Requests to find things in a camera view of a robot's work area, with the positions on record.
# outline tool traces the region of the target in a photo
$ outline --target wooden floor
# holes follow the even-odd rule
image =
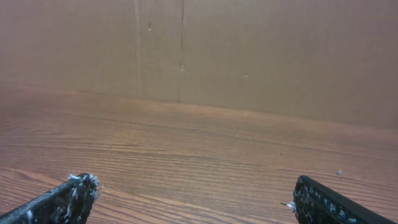
[[[398,222],[396,129],[1,85],[0,213],[82,172],[89,223],[296,223],[302,174]]]

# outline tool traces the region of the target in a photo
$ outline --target brown cardboard backdrop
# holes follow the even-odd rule
[[[398,126],[398,1],[0,2],[0,82]]]

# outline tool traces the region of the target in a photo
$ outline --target black plastic part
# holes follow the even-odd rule
[[[85,224],[96,199],[97,183],[80,174],[0,216],[0,224]]]
[[[294,190],[299,223],[392,224],[317,181],[300,176]]]

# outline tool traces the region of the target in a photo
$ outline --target small debris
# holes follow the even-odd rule
[[[339,170],[339,171],[337,171],[337,173],[336,173],[336,175],[337,175],[337,177],[341,180],[341,175],[343,174],[343,171],[342,170]]]
[[[296,213],[296,203],[295,202],[289,202],[289,203],[280,203],[281,205],[286,205],[289,208],[293,210],[294,213]]]

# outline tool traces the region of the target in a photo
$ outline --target wood grain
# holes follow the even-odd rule
[[[398,222],[396,129],[0,85],[0,155],[0,213],[92,172],[89,223],[295,223],[306,174]]]

